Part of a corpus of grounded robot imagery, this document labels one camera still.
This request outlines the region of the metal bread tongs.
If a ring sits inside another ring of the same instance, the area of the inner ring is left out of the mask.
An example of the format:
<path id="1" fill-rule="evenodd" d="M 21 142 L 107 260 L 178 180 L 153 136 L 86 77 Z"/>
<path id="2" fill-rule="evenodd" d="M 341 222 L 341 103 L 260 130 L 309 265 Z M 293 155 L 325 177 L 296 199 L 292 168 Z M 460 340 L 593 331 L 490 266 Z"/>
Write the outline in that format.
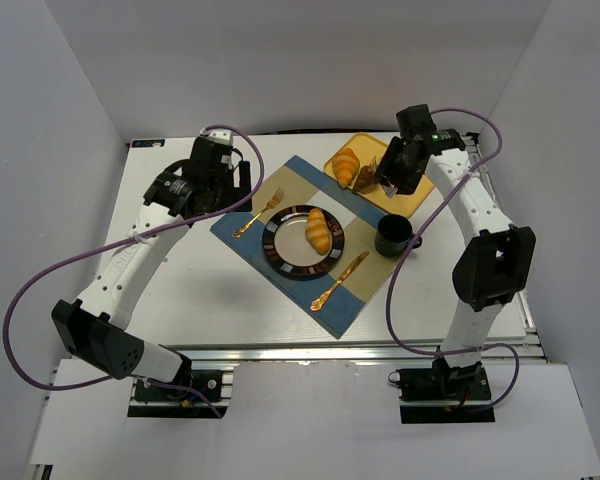
<path id="1" fill-rule="evenodd" d="M 371 167 L 371 170 L 372 170 L 372 173 L 373 173 L 373 183 L 374 184 L 378 184 L 382 188 L 382 190 L 383 190 L 383 192 L 384 192 L 384 194 L 385 194 L 385 196 L 387 198 L 392 198 L 392 197 L 394 197 L 396 195 L 397 188 L 394 185 L 390 184 L 390 183 L 384 184 L 380 180 L 376 179 L 376 173 L 378 171 L 378 165 L 379 165 L 379 163 L 377 161 L 377 157 L 374 156 L 372 158 L 372 162 L 370 164 L 370 167 Z"/>

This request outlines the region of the small striped croissant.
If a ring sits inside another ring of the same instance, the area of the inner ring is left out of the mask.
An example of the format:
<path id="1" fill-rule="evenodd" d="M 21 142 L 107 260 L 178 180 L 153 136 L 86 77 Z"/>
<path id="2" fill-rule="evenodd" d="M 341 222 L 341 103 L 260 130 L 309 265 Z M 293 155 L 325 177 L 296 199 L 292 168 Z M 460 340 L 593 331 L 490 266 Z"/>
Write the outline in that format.
<path id="1" fill-rule="evenodd" d="M 325 255 L 331 247 L 331 234 L 324 213 L 319 208 L 312 208 L 307 217 L 305 236 L 314 250 Z"/>

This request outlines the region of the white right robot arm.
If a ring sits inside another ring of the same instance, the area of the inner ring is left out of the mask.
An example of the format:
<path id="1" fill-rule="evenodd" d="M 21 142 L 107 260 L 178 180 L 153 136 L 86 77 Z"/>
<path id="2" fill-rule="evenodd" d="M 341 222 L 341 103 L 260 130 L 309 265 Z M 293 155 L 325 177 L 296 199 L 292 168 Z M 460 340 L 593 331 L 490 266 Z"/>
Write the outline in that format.
<path id="1" fill-rule="evenodd" d="M 526 286 L 536 237 L 517 227 L 484 186 L 462 136 L 439 129 L 425 104 L 396 115 L 399 127 L 374 174 L 386 196 L 412 195 L 430 180 L 460 228 L 465 249 L 452 271 L 458 304 L 434 362 L 437 379 L 476 376 L 481 351 L 503 307 Z"/>

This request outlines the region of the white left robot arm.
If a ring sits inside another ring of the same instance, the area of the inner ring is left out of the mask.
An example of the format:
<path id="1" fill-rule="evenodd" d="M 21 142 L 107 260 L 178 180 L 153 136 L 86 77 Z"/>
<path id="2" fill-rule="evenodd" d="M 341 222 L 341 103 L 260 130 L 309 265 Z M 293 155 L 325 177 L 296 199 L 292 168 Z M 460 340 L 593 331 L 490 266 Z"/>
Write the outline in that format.
<path id="1" fill-rule="evenodd" d="M 127 232 L 129 245 L 114 251 L 73 302 L 57 302 L 51 318 L 71 355 L 115 379 L 188 383 L 190 360 L 126 329 L 145 288 L 192 219 L 250 206 L 250 166 L 232 162 L 233 134 L 220 127 L 202 130 L 189 157 L 167 166 L 144 193 Z"/>

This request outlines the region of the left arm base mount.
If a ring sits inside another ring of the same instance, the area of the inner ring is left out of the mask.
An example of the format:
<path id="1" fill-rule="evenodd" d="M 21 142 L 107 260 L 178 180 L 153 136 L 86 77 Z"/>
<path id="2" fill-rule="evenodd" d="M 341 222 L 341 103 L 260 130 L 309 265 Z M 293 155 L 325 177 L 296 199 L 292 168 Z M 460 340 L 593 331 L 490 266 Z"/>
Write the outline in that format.
<path id="1" fill-rule="evenodd" d="M 132 388 L 127 416 L 145 419 L 221 419 L 228 410 L 230 385 L 227 372 L 193 370 L 186 390 L 165 388 L 137 380 Z"/>

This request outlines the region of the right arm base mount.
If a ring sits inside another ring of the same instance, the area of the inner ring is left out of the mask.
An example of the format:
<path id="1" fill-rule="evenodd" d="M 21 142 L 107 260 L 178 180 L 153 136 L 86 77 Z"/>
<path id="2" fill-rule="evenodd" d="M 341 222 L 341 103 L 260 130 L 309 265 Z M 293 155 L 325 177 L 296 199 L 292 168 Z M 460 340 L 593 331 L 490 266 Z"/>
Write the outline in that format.
<path id="1" fill-rule="evenodd" d="M 394 370 L 387 380 L 398 390 L 403 425 L 493 423 L 496 420 L 483 367 L 472 378 L 458 381 L 445 380 L 433 367 Z"/>

